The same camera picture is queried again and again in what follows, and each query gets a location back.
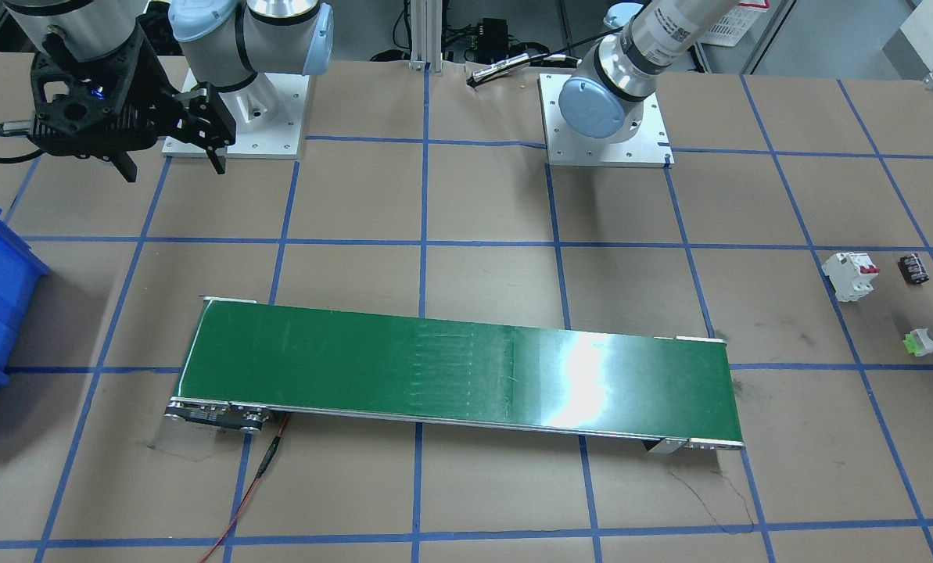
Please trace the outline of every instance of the black capacitor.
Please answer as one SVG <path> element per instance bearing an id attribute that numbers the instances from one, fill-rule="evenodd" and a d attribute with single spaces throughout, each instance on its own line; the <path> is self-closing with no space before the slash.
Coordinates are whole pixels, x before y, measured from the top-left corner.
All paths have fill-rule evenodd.
<path id="1" fill-rule="evenodd" d="M 898 268 L 905 282 L 911 285 L 921 285 L 928 281 L 928 272 L 924 270 L 924 264 L 921 263 L 921 258 L 916 253 L 901 256 L 901 260 L 898 260 Z"/>

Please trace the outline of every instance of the floor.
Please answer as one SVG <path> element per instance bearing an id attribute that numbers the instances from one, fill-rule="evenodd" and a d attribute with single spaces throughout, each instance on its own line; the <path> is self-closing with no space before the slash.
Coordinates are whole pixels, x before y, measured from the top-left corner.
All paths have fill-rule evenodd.
<path id="1" fill-rule="evenodd" d="M 29 64 L 0 54 L 0 120 L 27 111 Z M 5 220 L 52 268 L 0 392 L 0 562 L 216 539 L 271 434 L 161 417 L 203 293 L 716 336 L 748 445 L 298 416 L 216 561 L 933 561 L 933 355 L 901 343 L 933 325 L 933 94 L 667 74 L 673 166 L 574 170 L 545 164 L 534 74 L 474 91 L 466 71 L 337 62 L 301 164 L 0 167 Z M 820 276 L 841 250 L 882 269 L 858 303 Z"/>

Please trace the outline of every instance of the blue tape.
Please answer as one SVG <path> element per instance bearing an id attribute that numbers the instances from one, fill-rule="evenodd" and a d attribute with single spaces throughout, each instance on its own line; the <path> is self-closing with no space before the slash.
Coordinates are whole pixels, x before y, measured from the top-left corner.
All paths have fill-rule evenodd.
<path id="1" fill-rule="evenodd" d="M 150 224 L 153 221 L 154 213 L 156 212 L 156 204 L 160 201 L 160 195 L 163 191 L 163 183 L 167 180 L 167 172 L 170 169 L 170 157 L 168 156 L 163 161 L 163 169 L 161 170 L 160 179 L 156 181 L 156 190 L 154 190 L 153 200 L 151 200 L 150 208 L 147 211 L 147 217 L 143 221 L 143 228 L 140 231 L 140 242 L 136 245 L 136 250 L 133 252 L 133 259 L 129 263 L 129 271 L 126 272 L 126 279 L 122 284 L 122 291 L 119 293 L 118 303 L 115 306 L 115 313 L 112 313 L 112 320 L 108 325 L 108 332 L 105 334 L 105 342 L 102 344 L 101 353 L 98 355 L 98 364 L 95 367 L 95 373 L 91 376 L 91 384 L 88 386 L 87 395 L 84 396 L 84 405 L 81 406 L 80 417 L 77 418 L 77 428 L 74 431 L 74 437 L 70 441 L 70 449 L 66 453 L 66 463 L 63 463 L 63 473 L 59 477 L 59 485 L 56 486 L 56 495 L 52 498 L 52 506 L 48 510 L 48 517 L 45 519 L 45 527 L 43 528 L 43 533 L 41 534 L 40 545 L 38 545 L 38 552 L 34 556 L 34 563 L 41 563 L 45 556 L 45 546 L 48 545 L 48 541 L 52 537 L 52 527 L 56 524 L 56 516 L 59 515 L 59 506 L 63 502 L 63 494 L 66 492 L 66 484 L 70 481 L 70 471 L 73 470 L 74 461 L 77 457 L 77 448 L 81 444 L 81 436 L 84 435 L 84 425 L 87 424 L 88 413 L 91 412 L 91 401 L 94 400 L 95 391 L 98 388 L 98 381 L 101 380 L 101 370 L 105 366 L 105 356 L 108 356 L 108 350 L 112 346 L 112 338 L 115 336 L 115 329 L 119 324 L 119 316 L 122 314 L 122 307 L 126 303 L 126 296 L 129 296 L 129 288 L 133 282 L 133 274 L 136 272 L 136 266 L 140 260 L 140 256 L 143 253 L 143 246 L 145 245 L 145 237 L 147 236 L 147 231 L 150 229 Z"/>
<path id="2" fill-rule="evenodd" d="M 567 302 L 567 281 L 563 275 L 563 249 L 560 247 L 560 227 L 556 215 L 556 196 L 553 193 L 553 174 L 549 164 L 544 165 L 546 192 L 549 193 L 549 220 L 553 227 L 553 250 L 556 253 L 556 278 L 560 285 L 560 307 L 563 313 L 563 328 L 570 329 L 570 303 Z"/>
<path id="3" fill-rule="evenodd" d="M 230 506 L 230 517 L 227 519 L 228 521 L 233 519 L 233 515 L 237 512 L 238 506 L 240 506 L 240 503 L 244 500 L 244 489 L 247 487 L 247 465 L 251 459 L 251 444 L 253 444 L 253 442 L 250 434 L 244 435 L 244 443 L 240 449 L 240 464 L 237 466 L 237 485 L 234 487 L 233 503 L 231 503 Z M 230 530 L 227 531 L 226 539 L 223 541 L 223 563 L 230 563 L 230 560 L 233 559 L 233 546 L 237 535 L 238 524 L 240 524 L 239 521 L 234 522 Z"/>
<path id="4" fill-rule="evenodd" d="M 769 524 L 769 531 L 798 532 L 802 530 L 853 530 L 865 528 L 917 528 L 919 521 L 910 518 L 895 520 L 844 520 L 839 522 L 788 522 Z"/>
<path id="5" fill-rule="evenodd" d="M 863 134 L 866 135 L 866 139 L 869 140 L 870 146 L 873 147 L 873 152 L 877 154 L 878 158 L 880 158 L 880 165 L 884 168 L 884 172 L 887 172 L 887 179 L 889 182 L 891 182 L 891 186 L 894 188 L 894 193 L 896 193 L 898 199 L 901 199 L 901 204 L 903 208 L 905 208 L 907 218 L 910 219 L 910 222 L 912 222 L 912 225 L 914 226 L 914 231 L 917 231 L 917 235 L 920 236 L 921 242 L 924 243 L 925 246 L 928 246 L 928 239 L 926 236 L 924 236 L 924 232 L 921 230 L 919 222 L 917 222 L 916 218 L 914 218 L 914 213 L 912 213 L 912 210 L 910 210 L 910 206 L 907 204 L 905 196 L 903 196 L 903 193 L 901 193 L 901 188 L 898 186 L 898 183 L 896 183 L 894 175 L 891 174 L 891 168 L 888 167 L 887 161 L 885 161 L 884 158 L 880 156 L 880 149 L 877 147 L 877 143 L 873 140 L 873 135 L 870 134 L 870 129 L 867 128 L 866 122 L 863 121 L 862 115 L 859 115 L 859 110 L 856 109 L 856 104 L 852 102 L 852 96 L 849 96 L 849 90 L 845 89 L 845 85 L 842 84 L 841 80 L 838 80 L 838 88 L 841 89 L 842 95 L 845 96 L 845 101 L 849 104 L 849 108 L 851 108 L 852 114 L 855 115 L 856 121 L 859 121 L 859 127 L 863 129 Z M 841 318 L 841 311 L 838 312 L 838 320 L 841 322 L 842 331 L 845 331 L 846 336 L 848 336 L 849 329 L 845 325 L 844 318 Z M 856 358 L 856 361 L 859 360 L 859 356 L 856 355 L 855 346 L 852 346 L 852 356 Z M 901 481 L 907 491 L 907 498 L 910 499 L 910 503 L 914 509 L 914 515 L 917 516 L 917 520 L 919 520 L 921 524 L 921 531 L 924 532 L 924 538 L 928 542 L 928 549 L 931 550 L 931 556 L 933 559 L 933 539 L 931 537 L 931 530 L 928 530 L 928 524 L 924 520 L 924 513 L 921 510 L 919 502 L 917 502 L 917 496 L 914 495 L 914 488 L 912 485 L 910 485 L 910 478 L 907 477 L 905 467 L 903 467 L 901 454 L 898 453 L 894 439 L 891 437 L 891 431 L 889 431 L 887 422 L 884 420 L 884 413 L 882 413 L 882 410 L 880 409 L 880 404 L 877 401 L 876 393 L 873 392 L 873 386 L 870 384 L 870 378 L 867 377 L 866 371 L 864 370 L 860 371 L 859 375 L 863 379 L 863 387 L 866 387 L 866 393 L 870 397 L 870 405 L 873 406 L 873 412 L 877 416 L 878 423 L 880 423 L 881 431 L 884 433 L 884 439 L 887 441 L 887 447 L 889 451 L 891 451 L 891 456 L 894 457 L 894 463 L 896 464 L 896 467 L 898 467 L 898 473 L 901 474 Z"/>
<path id="6" fill-rule="evenodd" d="M 926 521 L 933 527 L 933 518 Z M 767 524 L 771 532 L 803 530 L 852 530 L 865 528 L 917 528 L 916 519 L 841 520 L 827 522 L 777 522 Z M 685 536 L 698 534 L 742 534 L 753 530 L 749 524 L 723 526 L 662 526 L 648 528 L 599 528 L 564 530 L 509 530 L 504 532 L 423 532 L 420 534 L 337 534 L 337 535 L 270 535 L 238 536 L 234 545 L 317 545 L 317 544 L 376 544 L 409 543 L 416 538 L 421 542 L 470 540 L 594 538 L 639 536 Z M 48 549 L 120 548 L 120 547 L 208 547 L 215 537 L 204 538 L 105 538 L 50 540 Z M 0 540 L 2 549 L 34 549 L 38 540 Z"/>
<path id="7" fill-rule="evenodd" d="M 752 459 L 748 450 L 741 450 L 741 463 L 745 466 L 745 476 L 748 477 L 748 488 L 752 491 L 752 503 L 755 503 L 755 517 L 759 520 L 759 531 L 762 532 L 762 541 L 766 545 L 766 556 L 769 563 L 776 563 L 776 550 L 773 549 L 773 539 L 769 534 L 769 523 L 766 521 L 766 511 L 762 508 L 762 498 L 759 496 L 759 484 L 755 481 L 755 472 L 752 470 Z"/>
<path id="8" fill-rule="evenodd" d="M 688 260 L 688 270 L 692 274 L 692 284 L 695 284 L 695 296 L 699 299 L 699 310 L 702 311 L 702 321 L 706 326 L 706 335 L 716 338 L 713 323 L 709 318 L 709 307 L 706 306 L 705 293 L 702 291 L 702 282 L 699 281 L 699 272 L 695 267 L 695 257 L 692 256 L 692 247 L 688 243 L 688 233 L 685 231 L 685 221 L 682 221 L 681 207 L 678 206 L 678 195 L 674 192 L 674 181 L 671 179 L 671 170 L 664 168 L 664 181 L 667 182 L 667 192 L 671 196 L 671 206 L 674 208 L 674 218 L 678 221 L 678 232 L 681 234 L 681 243 L 685 248 L 685 260 Z"/>
<path id="9" fill-rule="evenodd" d="M 306 140 L 333 140 L 334 142 L 398 142 L 418 144 L 422 139 L 412 138 L 349 138 L 343 135 L 306 135 Z"/>
<path id="10" fill-rule="evenodd" d="M 905 196 L 903 196 L 903 193 L 901 192 L 901 186 L 898 186 L 898 182 L 896 182 L 894 179 L 894 174 L 891 174 L 891 167 L 888 167 L 887 160 L 884 160 L 884 157 L 881 156 L 880 149 L 877 147 L 877 143 L 873 140 L 873 135 L 870 134 L 870 129 L 867 128 L 866 122 L 863 122 L 862 115 L 859 115 L 859 110 L 856 109 L 856 104 L 852 102 L 852 96 L 849 96 L 849 90 L 845 89 L 845 85 L 842 84 L 841 80 L 838 80 L 838 88 L 840 88 L 841 93 L 844 94 L 845 101 L 849 103 L 849 108 L 851 108 L 852 114 L 856 115 L 856 121 L 859 121 L 859 127 L 863 129 L 863 134 L 866 135 L 866 139 L 869 139 L 870 146 L 873 147 L 873 152 L 876 153 L 874 155 L 880 160 L 880 165 L 884 168 L 884 172 L 887 174 L 887 179 L 889 182 L 891 182 L 891 186 L 894 188 L 894 193 L 896 193 L 898 199 L 901 200 L 901 204 L 903 208 L 905 208 L 905 213 L 907 213 L 907 218 L 910 219 L 910 223 L 914 226 L 914 231 L 916 231 L 917 235 L 919 235 L 921 243 L 923 243 L 925 246 L 928 246 L 928 239 L 926 236 L 924 236 L 924 231 L 921 230 L 921 226 L 919 225 L 919 222 L 917 222 L 917 219 L 914 217 L 913 211 L 910 210 L 910 206 L 907 204 L 907 199 L 905 199 Z M 933 263 L 933 252 L 930 250 L 928 254 L 930 254 L 931 261 Z"/>
<path id="11" fill-rule="evenodd" d="M 423 74 L 424 103 L 422 107 L 421 131 L 423 132 L 424 138 L 422 139 L 423 143 L 421 143 L 421 261 L 418 269 L 419 278 L 417 284 L 417 316 L 422 318 L 425 316 L 426 311 L 428 286 L 428 133 L 431 128 L 431 63 L 426 63 L 424 65 Z M 411 502 L 411 563 L 419 563 L 421 559 L 421 479 L 423 453 L 424 425 L 422 423 L 415 423 L 413 499 Z"/>
<path id="12" fill-rule="evenodd" d="M 275 271 L 272 274 L 272 289 L 268 293 L 268 304 L 275 304 L 278 298 L 278 285 L 282 276 L 282 261 L 285 259 L 286 239 L 289 236 L 289 224 L 292 220 L 292 206 L 296 201 L 296 186 L 299 183 L 299 163 L 292 164 L 292 179 L 289 182 L 289 196 L 285 203 L 285 213 L 282 217 L 282 231 L 279 235 L 279 249 L 275 257 Z"/>
<path id="13" fill-rule="evenodd" d="M 18 210 L 18 204 L 22 200 L 22 196 L 25 195 L 27 186 L 31 183 L 31 176 L 34 176 L 34 170 L 38 167 L 38 163 L 41 161 L 41 156 L 37 156 L 29 164 L 29 170 L 25 173 L 25 179 L 22 180 L 22 185 L 18 188 L 18 193 L 15 195 L 15 199 L 11 202 L 11 206 L 8 207 L 8 211 L 4 213 L 4 222 L 9 224 L 11 222 L 11 217 L 15 217 L 15 211 Z"/>
<path id="14" fill-rule="evenodd" d="M 602 563 L 601 536 L 598 535 L 598 509 L 594 502 L 594 484 L 591 483 L 591 462 L 588 459 L 587 438 L 577 437 L 581 449 L 581 473 L 584 474 L 584 496 L 588 503 L 588 522 L 591 524 L 591 545 L 594 548 L 595 563 Z"/>

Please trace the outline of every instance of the conveyor belt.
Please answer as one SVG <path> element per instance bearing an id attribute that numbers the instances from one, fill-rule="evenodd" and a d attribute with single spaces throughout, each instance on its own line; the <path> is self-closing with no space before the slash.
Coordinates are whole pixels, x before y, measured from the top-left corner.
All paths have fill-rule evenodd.
<path id="1" fill-rule="evenodd" d="M 744 446 L 726 345 L 206 300 L 167 416 L 267 410 Z"/>

